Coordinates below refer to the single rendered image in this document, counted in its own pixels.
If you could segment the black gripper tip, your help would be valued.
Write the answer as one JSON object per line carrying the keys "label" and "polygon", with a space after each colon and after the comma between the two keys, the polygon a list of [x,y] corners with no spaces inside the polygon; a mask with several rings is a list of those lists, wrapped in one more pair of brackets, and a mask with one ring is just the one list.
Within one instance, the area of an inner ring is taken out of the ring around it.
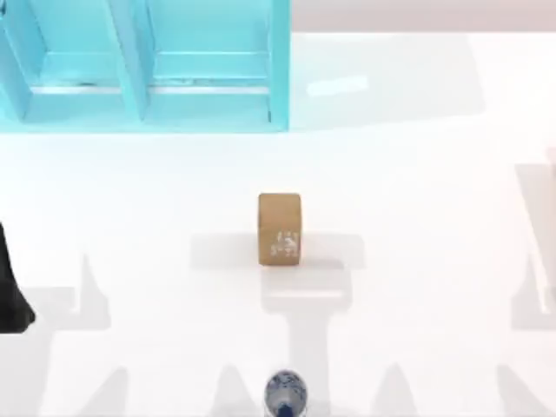
{"label": "black gripper tip", "polygon": [[0,222],[0,334],[22,334],[36,320],[36,314],[19,288]]}

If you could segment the brown box with white print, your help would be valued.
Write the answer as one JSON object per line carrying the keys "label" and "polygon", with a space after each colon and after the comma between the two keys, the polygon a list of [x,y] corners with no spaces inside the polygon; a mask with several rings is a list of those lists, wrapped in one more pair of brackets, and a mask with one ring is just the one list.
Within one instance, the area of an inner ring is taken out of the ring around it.
{"label": "brown box with white print", "polygon": [[258,262],[262,266],[296,266],[301,260],[302,209],[297,193],[258,195]]}

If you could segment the blue and white vase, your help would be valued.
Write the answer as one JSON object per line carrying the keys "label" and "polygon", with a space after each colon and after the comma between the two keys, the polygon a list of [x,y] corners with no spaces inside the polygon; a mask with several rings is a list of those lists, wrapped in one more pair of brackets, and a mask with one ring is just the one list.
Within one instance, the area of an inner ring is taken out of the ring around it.
{"label": "blue and white vase", "polygon": [[306,382],[292,369],[273,373],[264,388],[263,405],[265,417],[306,417]]}

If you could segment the light blue rack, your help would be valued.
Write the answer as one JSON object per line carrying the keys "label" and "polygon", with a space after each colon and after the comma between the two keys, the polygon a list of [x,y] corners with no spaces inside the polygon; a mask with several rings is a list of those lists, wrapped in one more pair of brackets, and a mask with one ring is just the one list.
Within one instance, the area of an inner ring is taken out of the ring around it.
{"label": "light blue rack", "polygon": [[0,133],[278,132],[292,0],[0,0]]}

